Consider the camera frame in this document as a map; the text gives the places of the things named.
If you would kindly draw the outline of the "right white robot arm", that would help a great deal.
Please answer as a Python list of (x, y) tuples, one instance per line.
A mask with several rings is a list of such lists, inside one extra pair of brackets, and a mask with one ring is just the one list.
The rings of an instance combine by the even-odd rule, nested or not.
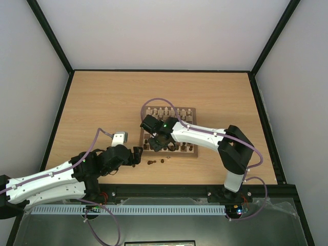
[(240, 187), (255, 148), (238, 127), (230, 125), (227, 129), (211, 129), (180, 118), (168, 117), (162, 121), (151, 115), (142, 120), (140, 127), (151, 135), (148, 142), (155, 152), (177, 142), (217, 152), (227, 170), (223, 188), (225, 198), (233, 201), (241, 195)]

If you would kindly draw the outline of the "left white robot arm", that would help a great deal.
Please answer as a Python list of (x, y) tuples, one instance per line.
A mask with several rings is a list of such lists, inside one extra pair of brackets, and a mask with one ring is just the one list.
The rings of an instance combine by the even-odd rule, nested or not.
[(61, 165), (27, 177), (1, 176), (1, 219), (17, 216), (39, 204), (65, 199), (96, 200), (100, 196), (98, 179), (120, 166), (136, 166), (143, 148), (124, 145), (81, 152)]

